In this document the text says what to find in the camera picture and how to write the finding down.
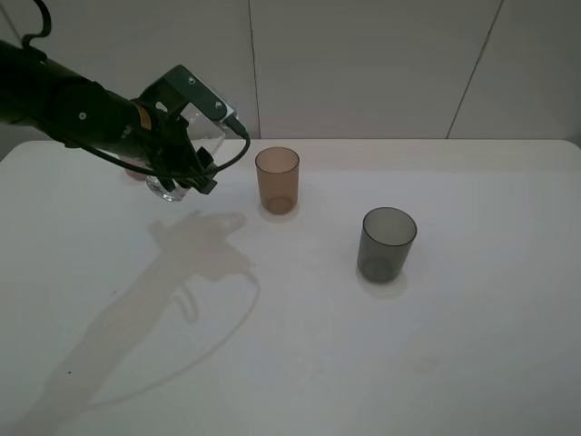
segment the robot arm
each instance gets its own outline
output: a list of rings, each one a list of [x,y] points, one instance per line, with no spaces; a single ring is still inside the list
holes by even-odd
[[[23,48],[0,41],[0,123],[32,125],[66,147],[83,148],[123,168],[156,176],[167,191],[177,183],[209,193],[216,185],[214,175],[248,151],[250,138],[234,110],[181,65],[128,100],[48,59],[29,45],[33,37],[50,33],[48,10],[44,6],[41,11],[44,31],[26,35]],[[241,153],[216,166],[206,150],[194,150],[186,133],[188,122],[181,116],[188,104],[222,130],[229,127],[245,139]],[[138,159],[150,169],[108,153]]]

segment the brown plastic cup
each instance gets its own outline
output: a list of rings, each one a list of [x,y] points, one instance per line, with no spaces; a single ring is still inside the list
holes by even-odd
[[[276,215],[290,212],[299,197],[299,155],[286,147],[271,147],[256,156],[261,203]]]

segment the black cable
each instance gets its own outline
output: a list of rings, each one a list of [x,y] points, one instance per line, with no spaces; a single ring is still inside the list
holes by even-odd
[[[38,116],[36,114],[31,114],[28,109],[22,106],[18,101],[16,101],[12,96],[8,93],[3,93],[2,88],[0,87],[0,97],[1,94],[4,94],[4,98],[15,108],[21,112],[22,116],[30,118],[31,120],[35,121],[38,125],[41,125],[43,128],[46,128],[50,131],[51,136],[57,136],[60,138],[65,138],[66,143],[70,145],[74,145],[85,150],[87,153],[90,153],[94,156],[100,157],[104,161],[107,161],[111,164],[115,164],[120,166],[126,170],[135,171],[139,174],[150,175],[157,178],[162,179],[173,179],[173,180],[181,180],[181,179],[195,179],[196,177],[203,177],[206,175],[215,175],[220,171],[225,170],[226,168],[230,168],[232,165],[236,164],[240,159],[248,152],[251,146],[251,138],[249,137],[248,133],[246,132],[246,128],[242,125],[240,121],[234,116],[230,115],[224,123],[231,128],[233,132],[235,132],[240,138],[246,141],[242,150],[236,154],[234,157],[231,158],[230,161],[223,163],[222,165],[218,165],[215,168],[207,169],[200,173],[192,173],[192,174],[179,174],[179,173],[156,173],[152,170],[147,168],[142,168],[141,166],[131,165],[130,163],[124,162],[120,159],[117,159],[98,148],[92,147],[91,145],[84,144],[82,140],[75,138],[74,135],[70,133],[63,132],[63,129],[56,124],[51,123],[50,121],[44,119],[42,116]],[[160,143],[162,146],[162,141],[156,139],[156,142]]]
[[[34,3],[40,9],[40,13],[43,16],[43,28],[39,34],[27,34],[22,38],[22,47],[26,50],[30,49],[30,42],[35,38],[45,38],[51,34],[53,29],[53,22],[51,20],[51,13],[48,12],[48,7],[44,4],[43,0],[33,0]]]
[[[27,49],[27,50],[35,50],[33,47],[30,46],[30,42],[33,39],[38,38],[38,37],[47,37],[49,34],[51,34],[51,31],[53,28],[50,12],[48,11],[48,8],[44,4],[43,0],[33,0],[33,1],[40,9],[40,12],[41,12],[41,15],[43,18],[43,28],[39,34],[27,34],[27,35],[23,36],[22,47],[24,49]],[[4,8],[1,7],[0,9],[4,13],[6,19],[8,20],[8,23],[11,24],[11,21],[8,17],[8,14],[4,10]],[[15,107],[20,106],[20,104],[15,104],[14,100],[11,103]],[[23,114],[25,114],[29,118],[33,119],[34,121],[39,123],[41,126],[50,128],[50,130],[54,133],[57,133],[61,130],[58,126],[51,125],[52,123],[47,122],[47,120],[39,120],[39,117],[28,114],[27,113],[28,111],[25,110],[25,108],[23,108],[23,107],[20,107],[20,110]],[[251,138],[246,133],[246,129],[240,123],[240,121],[238,121],[238,119],[234,115],[231,115],[228,118],[226,118],[226,120],[224,120],[224,123],[226,125],[228,125],[228,127],[230,127],[240,138],[242,138],[246,141],[244,146],[242,147],[242,150],[237,155],[235,155],[230,161],[223,163],[222,165],[218,165],[212,169],[207,169],[205,171],[202,171],[202,172],[196,173],[196,174],[156,173],[156,172],[149,170],[147,168],[142,168],[140,166],[131,165],[130,163],[127,163],[127,162],[124,162],[120,159],[117,159],[117,158],[99,150],[98,148],[92,147],[91,145],[88,145],[88,144],[83,144],[82,141],[77,141],[74,138],[71,139],[70,134],[59,134],[59,136],[66,138],[67,142],[70,145],[75,145],[75,146],[85,150],[87,153],[90,153],[94,156],[100,157],[101,159],[103,159],[111,164],[115,164],[117,166],[120,166],[126,170],[131,170],[131,171],[134,171],[136,173],[150,175],[150,176],[162,178],[162,179],[174,179],[174,180],[195,179],[196,177],[203,177],[206,175],[215,175],[215,174],[219,173],[220,171],[225,170],[226,168],[230,168],[232,165],[234,165],[238,161],[240,161],[240,159],[248,152],[248,150],[251,146]]]
[[[14,21],[12,21],[12,19],[10,18],[8,11],[6,11],[6,8],[4,7],[4,5],[2,5],[2,2],[0,2],[0,12],[2,12],[2,15],[4,16],[8,25],[10,26],[10,30],[12,30],[12,33],[15,34],[16,40],[20,41],[20,34],[18,33],[18,29],[16,29]]]
[[[232,157],[230,161],[223,163],[222,165],[218,165],[215,168],[212,168],[211,170],[202,171],[201,173],[196,173],[196,174],[156,173],[155,171],[148,170],[147,168],[142,168],[141,166],[131,165],[130,163],[127,163],[125,161],[117,159],[117,158],[111,156],[110,154],[102,152],[98,148],[92,147],[91,145],[78,144],[76,142],[71,142],[71,144],[77,145],[79,148],[82,148],[87,153],[90,153],[93,156],[100,157],[104,161],[107,161],[111,164],[121,166],[122,168],[125,168],[126,170],[135,171],[136,173],[139,173],[139,174],[151,175],[153,177],[157,177],[158,179],[181,180],[181,179],[195,179],[196,177],[203,177],[205,175],[215,175],[216,173],[219,173],[220,171],[223,171],[226,168],[230,168],[232,165],[236,164],[246,154],[246,152],[248,152],[248,150],[251,146],[251,138],[250,137],[246,136],[245,138],[242,138],[242,139],[244,139],[246,141],[244,143],[244,147],[242,147],[242,150],[238,154],[236,154],[234,157]]]

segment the cup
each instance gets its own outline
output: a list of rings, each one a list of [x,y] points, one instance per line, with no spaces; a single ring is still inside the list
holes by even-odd
[[[393,207],[373,209],[363,218],[357,266],[370,282],[391,282],[401,273],[418,227]]]
[[[258,153],[255,163],[264,209],[276,215],[290,212],[299,197],[299,155],[272,147]]]

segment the white wall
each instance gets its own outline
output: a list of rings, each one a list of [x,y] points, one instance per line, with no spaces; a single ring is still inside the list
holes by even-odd
[[[263,138],[445,138],[499,0],[251,0]]]
[[[21,34],[40,29],[32,0],[0,1]],[[249,132],[259,135],[246,0],[45,2],[53,32],[33,44],[56,62],[126,97],[183,64],[232,103]],[[12,37],[2,16],[0,29],[0,38]],[[28,139],[28,132],[4,126],[0,150]]]
[[[0,2],[40,28],[32,0]],[[54,60],[127,97],[185,64],[254,137],[581,138],[577,0],[46,3]],[[0,158],[40,137],[0,126]]]
[[[506,0],[450,137],[581,137],[581,2]]]

